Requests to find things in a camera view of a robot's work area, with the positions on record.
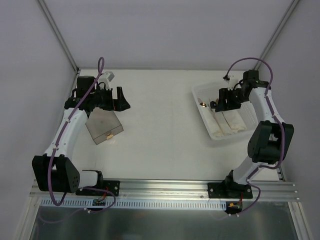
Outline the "white paper napkin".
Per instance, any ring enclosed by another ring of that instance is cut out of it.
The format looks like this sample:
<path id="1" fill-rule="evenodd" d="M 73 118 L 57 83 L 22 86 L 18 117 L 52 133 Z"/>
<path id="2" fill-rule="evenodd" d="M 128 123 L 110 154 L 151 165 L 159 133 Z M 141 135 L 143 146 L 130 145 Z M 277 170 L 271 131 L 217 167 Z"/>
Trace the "white paper napkin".
<path id="1" fill-rule="evenodd" d="M 237 110 L 223 111 L 222 114 L 234 133 L 247 130 L 247 126 Z"/>

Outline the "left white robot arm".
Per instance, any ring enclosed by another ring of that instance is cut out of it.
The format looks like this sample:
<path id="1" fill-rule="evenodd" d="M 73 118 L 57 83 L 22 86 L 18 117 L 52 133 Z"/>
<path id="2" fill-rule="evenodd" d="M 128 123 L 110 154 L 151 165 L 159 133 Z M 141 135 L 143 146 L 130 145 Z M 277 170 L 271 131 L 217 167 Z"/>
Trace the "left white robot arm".
<path id="1" fill-rule="evenodd" d="M 122 87 L 110 87 L 112 72 L 94 76 L 79 76 L 76 87 L 64 103 L 63 117 L 50 146 L 42 155 L 32 159 L 32 168 L 38 188 L 48 193 L 99 195 L 105 184 L 100 170 L 79 170 L 72 162 L 76 141 L 82 128 L 96 109 L 123 112 L 130 109 Z"/>

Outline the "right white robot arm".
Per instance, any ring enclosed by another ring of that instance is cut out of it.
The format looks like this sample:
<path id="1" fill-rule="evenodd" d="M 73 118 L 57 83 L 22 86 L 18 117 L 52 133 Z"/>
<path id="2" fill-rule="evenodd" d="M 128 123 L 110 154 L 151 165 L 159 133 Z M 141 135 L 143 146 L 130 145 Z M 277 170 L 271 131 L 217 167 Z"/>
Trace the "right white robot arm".
<path id="1" fill-rule="evenodd" d="M 246 102 L 252 104 L 258 125 L 248 142 L 245 160 L 216 187 L 209 187 L 219 198 L 251 199 L 250 181 L 261 170 L 274 170 L 281 165 L 294 134 L 294 126 L 287 124 L 275 107 L 270 83 L 261 80 L 257 70 L 245 71 L 239 87 L 221 88 L 214 111 L 227 113 Z"/>

